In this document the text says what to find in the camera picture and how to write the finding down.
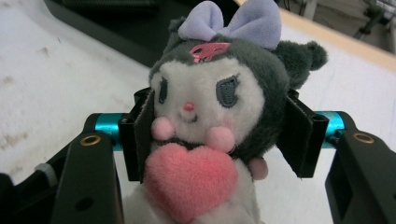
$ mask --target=white table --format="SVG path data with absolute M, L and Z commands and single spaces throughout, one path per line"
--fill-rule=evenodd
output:
M 316 39 L 330 61 L 312 74 L 300 99 L 314 110 L 343 110 L 358 128 L 396 149 L 396 61 L 390 55 L 282 12 L 282 38 Z M 55 19 L 42 1 L 0 3 L 0 172 L 15 183 L 69 143 L 91 113 L 128 112 L 149 69 Z M 332 223 L 324 188 L 334 151 L 322 150 L 315 177 L 299 179 L 278 149 L 257 182 L 262 220 Z M 116 153 L 123 196 L 126 181 Z

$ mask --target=pink heart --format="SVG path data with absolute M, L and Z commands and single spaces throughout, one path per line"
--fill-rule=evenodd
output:
M 174 220 L 188 223 L 228 200 L 237 178 L 233 160 L 223 152 L 167 144 L 146 160 L 144 186 Z

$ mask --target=kuromi plush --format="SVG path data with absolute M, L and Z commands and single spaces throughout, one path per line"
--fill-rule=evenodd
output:
M 282 131 L 289 89 L 327 61 L 315 42 L 280 41 L 273 0 L 248 0 L 223 25 L 212 2 L 171 21 L 152 67 L 156 119 L 133 223 L 261 223 L 254 179 Z

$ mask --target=purple bow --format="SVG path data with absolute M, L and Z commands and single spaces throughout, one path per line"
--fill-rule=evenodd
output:
M 210 41 L 216 34 L 251 41 L 265 49 L 276 49 L 281 20 L 274 0 L 248 0 L 224 27 L 219 7 L 210 1 L 196 6 L 178 29 L 183 39 Z

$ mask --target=pink paw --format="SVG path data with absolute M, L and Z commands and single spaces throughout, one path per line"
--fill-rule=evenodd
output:
M 215 150 L 229 152 L 235 146 L 233 133 L 225 127 L 213 127 L 206 133 L 206 145 Z
M 175 127 L 170 119 L 159 117 L 151 124 L 151 135 L 155 140 L 168 140 L 175 135 Z
M 262 157 L 254 157 L 248 161 L 248 168 L 255 180 L 262 180 L 268 176 L 267 162 Z

